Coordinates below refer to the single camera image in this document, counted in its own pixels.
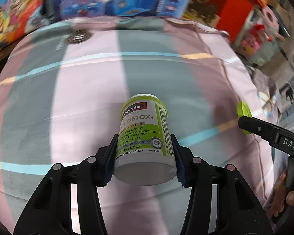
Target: yellow object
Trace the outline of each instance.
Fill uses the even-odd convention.
[[[247,105],[246,102],[241,101],[238,105],[237,105],[237,116],[240,118],[242,116],[246,116],[246,117],[252,117],[250,109]],[[243,132],[245,134],[251,134],[251,132],[245,131],[243,130]]]

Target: circular logo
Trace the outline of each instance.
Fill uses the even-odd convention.
[[[158,137],[151,138],[150,145],[155,149],[162,149],[163,148],[163,142]]]
[[[71,34],[66,40],[69,44],[79,44],[87,41],[92,34],[87,30],[79,30],[73,34]]]

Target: green stripe on label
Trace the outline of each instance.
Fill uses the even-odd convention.
[[[160,138],[161,138],[161,140],[163,142],[162,154],[164,156],[166,156],[165,141],[163,140],[162,122],[161,122],[160,115],[159,115],[158,105],[156,103],[154,105],[156,107],[156,114],[157,114],[158,127],[159,127],[159,134],[160,134]]]

